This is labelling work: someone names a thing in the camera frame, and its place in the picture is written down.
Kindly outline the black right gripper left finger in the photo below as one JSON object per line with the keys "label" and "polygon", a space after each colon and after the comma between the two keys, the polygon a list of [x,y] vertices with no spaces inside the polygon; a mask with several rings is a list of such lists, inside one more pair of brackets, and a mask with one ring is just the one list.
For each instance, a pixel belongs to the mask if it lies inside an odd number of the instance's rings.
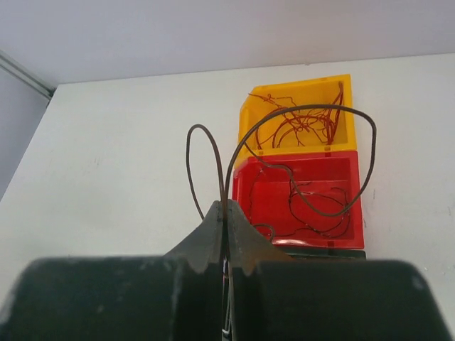
{"label": "black right gripper left finger", "polygon": [[1,308],[2,340],[220,340],[223,219],[162,256],[42,258]]}

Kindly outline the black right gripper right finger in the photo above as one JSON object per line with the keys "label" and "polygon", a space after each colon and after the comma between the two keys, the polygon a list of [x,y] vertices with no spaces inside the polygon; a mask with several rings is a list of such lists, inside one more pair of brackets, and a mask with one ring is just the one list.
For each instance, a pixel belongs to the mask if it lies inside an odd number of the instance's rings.
{"label": "black right gripper right finger", "polygon": [[429,285],[396,260],[297,260],[230,202],[234,340],[450,340]]}

